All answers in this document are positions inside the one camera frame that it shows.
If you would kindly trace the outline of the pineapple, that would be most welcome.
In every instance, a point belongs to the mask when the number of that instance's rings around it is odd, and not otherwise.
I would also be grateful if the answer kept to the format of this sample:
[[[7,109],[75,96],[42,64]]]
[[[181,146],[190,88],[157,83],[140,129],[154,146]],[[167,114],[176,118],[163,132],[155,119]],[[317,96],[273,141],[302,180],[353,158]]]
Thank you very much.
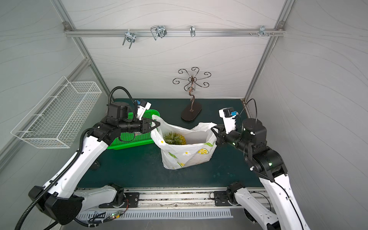
[[[186,139],[183,135],[175,132],[167,133],[163,136],[164,141],[170,145],[186,145]]]

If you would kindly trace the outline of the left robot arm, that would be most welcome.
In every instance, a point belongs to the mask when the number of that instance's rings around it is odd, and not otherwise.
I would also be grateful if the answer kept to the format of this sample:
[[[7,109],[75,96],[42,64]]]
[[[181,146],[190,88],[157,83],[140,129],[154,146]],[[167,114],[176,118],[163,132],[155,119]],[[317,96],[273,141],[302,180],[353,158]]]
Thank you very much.
[[[123,133],[150,133],[160,123],[144,118],[151,103],[135,101],[133,118],[128,118],[128,103],[116,102],[108,105],[105,118],[92,128],[85,130],[79,148],[69,161],[43,186],[35,186],[29,192],[31,205],[21,216],[25,218],[33,207],[54,220],[52,226],[72,222],[80,212],[107,205],[119,208],[127,204],[124,189],[110,184],[89,192],[77,192],[76,187],[97,158]]]

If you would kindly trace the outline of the white plastic bag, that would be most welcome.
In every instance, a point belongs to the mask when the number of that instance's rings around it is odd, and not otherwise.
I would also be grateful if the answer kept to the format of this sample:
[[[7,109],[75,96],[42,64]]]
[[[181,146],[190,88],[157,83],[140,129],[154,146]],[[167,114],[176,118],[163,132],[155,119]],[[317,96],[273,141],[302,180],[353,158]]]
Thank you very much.
[[[217,124],[201,122],[192,129],[186,129],[168,124],[157,115],[153,115],[152,119],[160,122],[160,126],[155,128],[150,136],[161,150],[164,168],[177,170],[210,161],[217,147],[216,136],[211,128]],[[182,135],[186,144],[170,144],[164,139],[169,134]]]

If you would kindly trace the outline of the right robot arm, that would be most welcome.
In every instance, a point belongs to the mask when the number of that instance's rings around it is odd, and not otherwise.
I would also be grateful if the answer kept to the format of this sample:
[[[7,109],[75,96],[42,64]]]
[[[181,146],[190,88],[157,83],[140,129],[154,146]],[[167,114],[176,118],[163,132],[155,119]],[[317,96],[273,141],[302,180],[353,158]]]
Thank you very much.
[[[278,152],[267,145],[267,130],[262,122],[247,118],[241,131],[226,132],[225,125],[211,128],[216,144],[229,144],[239,150],[244,161],[255,173],[267,191],[273,211],[262,205],[240,183],[227,188],[227,200],[241,206],[247,218],[258,223],[264,230],[308,230],[309,226],[293,194],[286,165]]]

